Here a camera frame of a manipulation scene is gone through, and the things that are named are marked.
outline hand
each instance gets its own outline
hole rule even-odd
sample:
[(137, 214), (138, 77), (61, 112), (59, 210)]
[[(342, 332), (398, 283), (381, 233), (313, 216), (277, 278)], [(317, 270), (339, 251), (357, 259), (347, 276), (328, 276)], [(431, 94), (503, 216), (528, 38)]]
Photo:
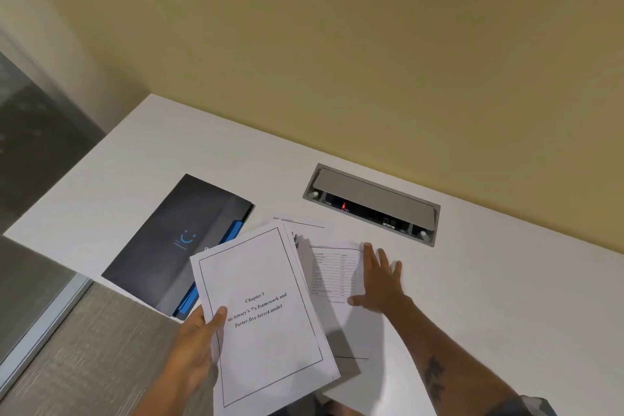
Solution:
[(403, 296), (401, 288), (402, 263), (396, 262), (394, 272), (386, 253), (379, 249), (379, 262), (370, 243), (364, 244), (364, 294), (351, 296), (347, 302), (375, 312), (386, 313)]
[(210, 342), (213, 334), (225, 323), (227, 314), (228, 310), (222, 306), (206, 324), (203, 309), (199, 306), (175, 335), (163, 376), (179, 385), (187, 398), (208, 376), (212, 364)]

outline blue smiley face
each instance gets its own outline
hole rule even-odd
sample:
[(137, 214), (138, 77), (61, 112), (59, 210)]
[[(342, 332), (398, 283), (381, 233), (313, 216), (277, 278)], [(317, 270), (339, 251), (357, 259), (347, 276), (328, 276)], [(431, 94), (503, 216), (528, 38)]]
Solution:
[(193, 241), (193, 239), (194, 239), (195, 237), (197, 237), (197, 235), (193, 234), (193, 238), (192, 238), (192, 239), (190, 239), (190, 240), (184, 240), (184, 234), (182, 234), (182, 235), (180, 236), (180, 240), (181, 240), (183, 243), (185, 243), (185, 244), (190, 244), (190, 243)]

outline forearm tattoo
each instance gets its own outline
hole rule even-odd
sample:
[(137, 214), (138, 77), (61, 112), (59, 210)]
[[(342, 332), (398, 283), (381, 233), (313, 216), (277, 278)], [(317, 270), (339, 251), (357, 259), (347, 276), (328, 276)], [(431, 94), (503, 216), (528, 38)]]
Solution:
[(438, 402), (441, 399), (441, 393), (444, 385), (439, 380), (444, 373), (445, 368), (437, 361), (436, 357), (431, 357), (424, 373), (425, 388), (429, 393), (432, 402)]

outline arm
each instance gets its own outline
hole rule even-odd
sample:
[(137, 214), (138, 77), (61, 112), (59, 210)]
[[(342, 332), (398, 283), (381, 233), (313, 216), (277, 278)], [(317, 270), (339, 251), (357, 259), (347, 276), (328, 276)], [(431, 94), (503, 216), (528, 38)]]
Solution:
[(490, 369), (472, 357), (403, 294), (401, 262), (391, 270), (386, 253), (379, 262), (364, 245), (365, 294), (352, 296), (352, 306), (382, 312), (410, 351), (438, 416), (484, 416), (518, 395)]
[(132, 416), (179, 416), (184, 412), (190, 396), (208, 376), (210, 341), (226, 316), (227, 309), (220, 307), (206, 324), (201, 306), (192, 312), (175, 336), (162, 373)]

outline table top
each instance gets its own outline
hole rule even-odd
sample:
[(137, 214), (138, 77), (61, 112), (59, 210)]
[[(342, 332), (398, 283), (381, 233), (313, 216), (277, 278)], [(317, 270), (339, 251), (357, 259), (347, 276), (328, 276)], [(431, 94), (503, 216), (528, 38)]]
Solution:
[[(317, 163), (440, 204), (435, 247), (302, 199)], [(129, 295), (101, 274), (184, 173), (252, 201), (243, 232), (273, 214), (316, 217), (337, 238), (383, 247), (404, 263), (406, 294), (518, 392), (561, 415), (624, 413), (622, 255), (163, 97), (145, 99), (5, 235)], [(364, 413), (433, 416), (386, 320), (383, 354), (328, 395)]]

